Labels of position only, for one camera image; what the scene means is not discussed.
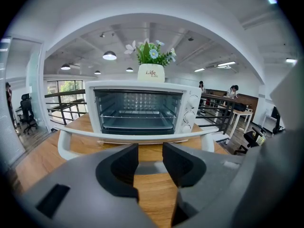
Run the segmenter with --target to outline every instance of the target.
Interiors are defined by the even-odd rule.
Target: tree
[[[64,85],[60,86],[60,92],[75,90],[74,81],[65,81]]]

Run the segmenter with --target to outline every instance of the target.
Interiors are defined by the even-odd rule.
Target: black plastic part
[[[96,167],[96,178],[99,184],[109,193],[118,197],[136,198],[138,191],[133,187],[134,173],[138,166],[138,144],[115,153]]]
[[[176,226],[176,225],[184,222],[188,218],[189,218],[189,216],[177,204],[176,208],[175,208],[175,212],[172,217],[171,226]]]
[[[205,174],[206,164],[200,158],[190,155],[170,143],[162,145],[162,162],[177,187],[191,187]]]
[[[52,218],[69,190],[68,186],[56,184],[36,208],[45,216]]]

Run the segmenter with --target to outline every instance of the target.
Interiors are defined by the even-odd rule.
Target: white toaster oven
[[[170,83],[90,81],[85,94],[95,133],[163,135],[190,133],[201,89]]]

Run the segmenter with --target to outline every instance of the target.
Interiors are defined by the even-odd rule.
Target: flower pot
[[[159,64],[141,64],[139,66],[138,81],[154,81],[154,82],[165,82],[165,71],[163,66]]]

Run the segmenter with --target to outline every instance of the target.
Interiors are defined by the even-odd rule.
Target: wooden table
[[[90,118],[85,114],[67,125],[69,128],[93,132]],[[194,125],[193,132],[201,131]],[[16,167],[18,179],[26,191],[29,187],[42,179],[66,160],[60,157],[57,150],[59,131],[52,134],[42,144],[35,148]],[[98,138],[73,134],[71,150],[79,153],[90,154],[117,144],[99,142]],[[193,138],[181,143],[190,148],[201,149],[200,138]],[[227,154],[216,142],[215,152]],[[161,144],[145,144],[139,146],[138,158],[140,162],[162,161]],[[171,217],[177,195],[177,188],[168,173],[154,175],[135,175],[134,187],[139,192],[139,205],[159,227],[170,227]]]
[[[238,110],[233,110],[232,113],[233,113],[233,116],[231,117],[230,125],[232,124],[234,115],[237,115],[237,118],[236,118],[236,121],[235,121],[234,124],[233,124],[233,127],[232,127],[231,133],[230,133],[230,135],[229,135],[229,138],[226,140],[226,144],[228,144],[228,143],[229,143],[229,140],[232,138],[232,135],[233,135],[233,133],[234,133],[236,127],[237,127],[237,124],[238,124],[238,121],[239,121],[239,117],[240,117],[240,116],[246,116],[246,118],[247,118],[247,116],[249,116],[248,122],[247,122],[247,124],[246,124],[246,128],[244,129],[244,133],[246,133],[247,128],[249,127],[249,124],[250,124],[250,121],[251,121],[252,114],[253,114],[252,111],[251,111],[251,112],[250,112],[250,111],[241,112],[241,111],[238,111]]]

